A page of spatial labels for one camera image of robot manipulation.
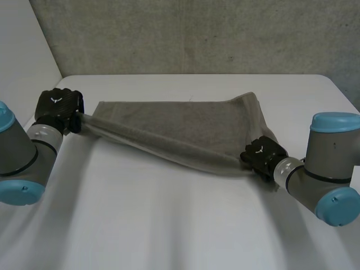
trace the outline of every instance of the gray wall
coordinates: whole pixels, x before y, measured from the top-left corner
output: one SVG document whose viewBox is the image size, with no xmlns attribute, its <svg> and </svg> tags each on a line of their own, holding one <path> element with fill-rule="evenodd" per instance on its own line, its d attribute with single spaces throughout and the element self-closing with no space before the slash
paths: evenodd
<svg viewBox="0 0 360 270">
<path fill-rule="evenodd" d="M 360 109 L 359 0 L 30 3 L 63 76 L 322 74 Z"/>
</svg>

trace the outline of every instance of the white table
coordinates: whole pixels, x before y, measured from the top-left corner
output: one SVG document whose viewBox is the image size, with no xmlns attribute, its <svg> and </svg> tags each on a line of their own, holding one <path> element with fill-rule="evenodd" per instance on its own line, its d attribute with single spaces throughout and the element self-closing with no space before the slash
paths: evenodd
<svg viewBox="0 0 360 270">
<path fill-rule="evenodd" d="M 221 101 L 253 91 L 296 158 L 313 114 L 357 112 L 319 75 L 70 76 L 58 87 L 81 91 L 88 114 L 98 101 Z M 75 134 L 42 201 L 2 204 L 0 215 L 1 270 L 360 269 L 360 218 L 333 228 L 256 178 L 202 173 Z"/>
</svg>

